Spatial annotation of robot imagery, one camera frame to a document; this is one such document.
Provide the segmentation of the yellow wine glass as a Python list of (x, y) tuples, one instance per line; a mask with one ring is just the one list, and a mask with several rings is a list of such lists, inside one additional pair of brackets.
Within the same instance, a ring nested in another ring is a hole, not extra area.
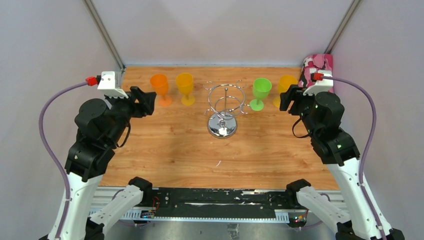
[(194, 89), (194, 78), (188, 72), (180, 73), (176, 77), (176, 85), (180, 93), (183, 94), (181, 103), (185, 106), (191, 106), (195, 103), (195, 97), (192, 95)]
[(277, 85), (277, 96), (273, 99), (273, 104), (275, 107), (279, 108), (281, 103), (281, 93), (286, 93), (291, 85), (297, 85), (298, 80), (292, 75), (283, 75)]

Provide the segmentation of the yellow wine glass front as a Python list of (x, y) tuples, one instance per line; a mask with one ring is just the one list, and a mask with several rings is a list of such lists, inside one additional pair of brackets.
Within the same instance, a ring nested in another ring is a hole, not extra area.
[(194, 78), (188, 72), (180, 73), (176, 77), (176, 85), (180, 93), (183, 94), (181, 103), (185, 106), (191, 106), (195, 103), (195, 97), (192, 95), (194, 89)]

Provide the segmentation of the green wine glass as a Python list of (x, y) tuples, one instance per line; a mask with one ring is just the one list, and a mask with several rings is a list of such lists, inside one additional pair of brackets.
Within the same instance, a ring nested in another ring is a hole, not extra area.
[(249, 103), (250, 108), (253, 111), (261, 111), (264, 108), (263, 99), (265, 99), (272, 89), (272, 83), (267, 78), (257, 78), (254, 80), (252, 85), (252, 93), (254, 99)]

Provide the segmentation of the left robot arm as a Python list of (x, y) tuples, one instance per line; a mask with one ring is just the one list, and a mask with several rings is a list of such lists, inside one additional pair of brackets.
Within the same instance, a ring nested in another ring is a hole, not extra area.
[(63, 199), (46, 240), (102, 240), (132, 207), (152, 203), (152, 183), (135, 177), (105, 207), (89, 213), (108, 164), (121, 146), (121, 136), (129, 136), (130, 120), (152, 115), (156, 96), (132, 86), (124, 98), (93, 98), (80, 106), (74, 120), (76, 140), (61, 168)]

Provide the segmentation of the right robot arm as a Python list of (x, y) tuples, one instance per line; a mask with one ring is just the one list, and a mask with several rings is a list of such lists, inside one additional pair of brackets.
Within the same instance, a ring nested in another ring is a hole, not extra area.
[(286, 186), (286, 204), (292, 209), (311, 210), (334, 233), (337, 240), (403, 240), (401, 230), (391, 227), (371, 195), (365, 196), (360, 182), (360, 152), (350, 134), (341, 127), (345, 108), (332, 92), (306, 95), (293, 84), (280, 94), (281, 111), (299, 116), (314, 152), (333, 175), (347, 211), (318, 193), (305, 179)]

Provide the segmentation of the orange wine glass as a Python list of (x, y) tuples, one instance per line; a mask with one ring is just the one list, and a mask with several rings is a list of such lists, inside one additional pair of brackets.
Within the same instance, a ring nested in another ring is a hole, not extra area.
[(172, 97), (168, 95), (169, 82), (165, 74), (155, 74), (150, 78), (150, 85), (159, 96), (159, 104), (161, 106), (170, 106), (173, 102)]

